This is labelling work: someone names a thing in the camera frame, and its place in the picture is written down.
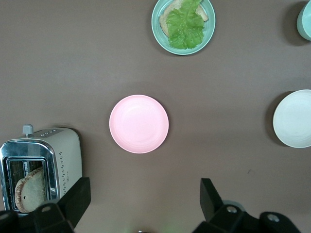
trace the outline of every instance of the bread in toaster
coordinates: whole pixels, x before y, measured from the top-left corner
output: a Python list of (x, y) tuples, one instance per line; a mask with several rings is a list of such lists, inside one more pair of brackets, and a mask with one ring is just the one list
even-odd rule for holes
[[(163, 32), (165, 33), (165, 35), (167, 37), (169, 37), (169, 30), (167, 28), (167, 23), (166, 23), (166, 19), (167, 16), (169, 15), (169, 13), (173, 10), (173, 9), (179, 9), (181, 7), (183, 0), (174, 0), (164, 11), (164, 13), (160, 16), (159, 18), (159, 22), (160, 22), (160, 26), (163, 30)], [(203, 19), (203, 21), (207, 21), (208, 20), (208, 16), (205, 13), (205, 11), (203, 10), (202, 6), (199, 5), (198, 8), (195, 11), (198, 15), (200, 15)]]
[(45, 200), (43, 168), (39, 167), (18, 181), (15, 187), (15, 204), (22, 213), (29, 213)]

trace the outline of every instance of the toaster lever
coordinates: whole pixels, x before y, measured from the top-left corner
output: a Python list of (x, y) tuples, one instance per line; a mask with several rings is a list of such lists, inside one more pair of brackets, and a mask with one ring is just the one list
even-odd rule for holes
[(25, 134), (26, 137), (28, 137), (29, 134), (33, 134), (33, 133), (34, 133), (34, 127), (31, 124), (23, 125), (23, 134)]

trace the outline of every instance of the pink plate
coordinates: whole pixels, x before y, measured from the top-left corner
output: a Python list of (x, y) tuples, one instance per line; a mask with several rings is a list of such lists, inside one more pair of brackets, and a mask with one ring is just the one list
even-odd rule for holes
[(169, 130), (162, 105), (144, 95), (122, 99), (111, 112), (110, 132), (116, 143), (132, 153), (147, 153), (158, 148)]

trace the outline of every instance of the screw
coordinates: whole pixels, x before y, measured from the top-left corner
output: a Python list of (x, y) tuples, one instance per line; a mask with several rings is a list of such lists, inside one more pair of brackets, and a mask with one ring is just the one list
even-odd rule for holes
[(280, 219), (276, 216), (276, 215), (273, 215), (273, 214), (268, 214), (268, 219), (272, 222), (280, 222)]
[(229, 213), (233, 213), (233, 214), (237, 213), (237, 211), (238, 211), (238, 210), (237, 210), (235, 207), (233, 207), (233, 206), (228, 206), (228, 207), (227, 207), (227, 210), (228, 210)]

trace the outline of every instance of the lettuce leaf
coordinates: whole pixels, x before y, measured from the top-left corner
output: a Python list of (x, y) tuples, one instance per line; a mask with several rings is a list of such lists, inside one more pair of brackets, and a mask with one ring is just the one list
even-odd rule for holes
[(204, 21), (195, 11), (201, 0), (184, 0), (179, 9), (172, 10), (166, 23), (170, 46), (192, 49), (203, 41)]

